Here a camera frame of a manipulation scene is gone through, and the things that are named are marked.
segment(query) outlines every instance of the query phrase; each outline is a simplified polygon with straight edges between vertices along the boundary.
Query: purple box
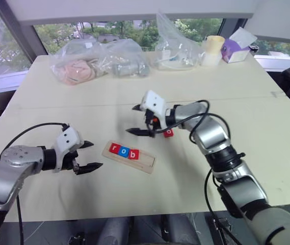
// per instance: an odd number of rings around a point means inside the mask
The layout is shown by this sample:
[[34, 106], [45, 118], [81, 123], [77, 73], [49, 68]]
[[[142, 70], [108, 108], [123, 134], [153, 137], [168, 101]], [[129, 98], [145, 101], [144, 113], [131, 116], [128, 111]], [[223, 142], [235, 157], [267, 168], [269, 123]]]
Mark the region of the purple box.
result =
[[240, 48], [237, 42], [225, 39], [221, 49], [223, 60], [227, 63], [243, 61], [250, 52], [249, 47]]

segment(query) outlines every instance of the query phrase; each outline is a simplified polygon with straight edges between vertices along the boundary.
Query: pink fabric item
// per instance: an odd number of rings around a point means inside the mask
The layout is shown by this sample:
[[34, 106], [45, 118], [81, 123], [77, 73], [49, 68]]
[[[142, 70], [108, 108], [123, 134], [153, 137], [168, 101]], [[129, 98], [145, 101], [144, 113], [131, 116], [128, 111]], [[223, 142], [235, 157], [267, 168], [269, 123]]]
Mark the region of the pink fabric item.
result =
[[70, 61], [66, 65], [57, 68], [60, 80], [69, 85], [76, 85], [92, 80], [96, 77], [96, 72], [89, 67], [85, 60]]

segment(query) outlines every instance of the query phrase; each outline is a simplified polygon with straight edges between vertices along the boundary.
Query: plastic bag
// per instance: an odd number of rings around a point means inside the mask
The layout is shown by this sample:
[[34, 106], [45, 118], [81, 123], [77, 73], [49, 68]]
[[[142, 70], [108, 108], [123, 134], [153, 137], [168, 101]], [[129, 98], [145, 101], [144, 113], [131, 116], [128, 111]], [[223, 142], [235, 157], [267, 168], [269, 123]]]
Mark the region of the plastic bag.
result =
[[99, 58], [99, 67], [116, 77], [146, 77], [149, 65], [139, 44], [132, 39], [120, 39], [102, 44], [104, 52]]
[[158, 12], [156, 18], [160, 38], [153, 65], [167, 70], [186, 70], [199, 65], [203, 53], [200, 45], [186, 38], [165, 14]]
[[60, 82], [86, 82], [105, 74], [98, 66], [103, 50], [95, 38], [74, 39], [50, 56], [50, 67]]

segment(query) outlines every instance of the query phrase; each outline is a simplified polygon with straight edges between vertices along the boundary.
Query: white wall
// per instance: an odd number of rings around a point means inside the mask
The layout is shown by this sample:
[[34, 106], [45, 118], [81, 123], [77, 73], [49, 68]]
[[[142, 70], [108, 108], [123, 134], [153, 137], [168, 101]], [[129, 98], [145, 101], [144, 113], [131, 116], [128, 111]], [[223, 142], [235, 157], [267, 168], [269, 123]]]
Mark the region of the white wall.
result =
[[7, 0], [25, 25], [73, 21], [154, 19], [158, 9], [170, 17], [250, 18], [257, 0]]
[[290, 0], [261, 1], [245, 29], [260, 38], [290, 42]]

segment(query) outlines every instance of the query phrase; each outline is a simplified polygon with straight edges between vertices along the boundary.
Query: small red block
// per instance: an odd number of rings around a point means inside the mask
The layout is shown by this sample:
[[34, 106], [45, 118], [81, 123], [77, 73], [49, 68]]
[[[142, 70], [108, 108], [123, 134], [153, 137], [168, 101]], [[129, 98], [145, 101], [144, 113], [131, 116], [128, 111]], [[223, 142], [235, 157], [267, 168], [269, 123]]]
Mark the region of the small red block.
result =
[[172, 129], [169, 129], [169, 130], [165, 131], [163, 134], [164, 134], [165, 138], [172, 137], [174, 135]]
[[139, 150], [136, 149], [130, 149], [129, 151], [129, 157], [130, 160], [138, 160], [139, 159]]
[[114, 154], [118, 154], [120, 148], [121, 148], [121, 145], [112, 143], [112, 145], [109, 149], [109, 152], [112, 152]]

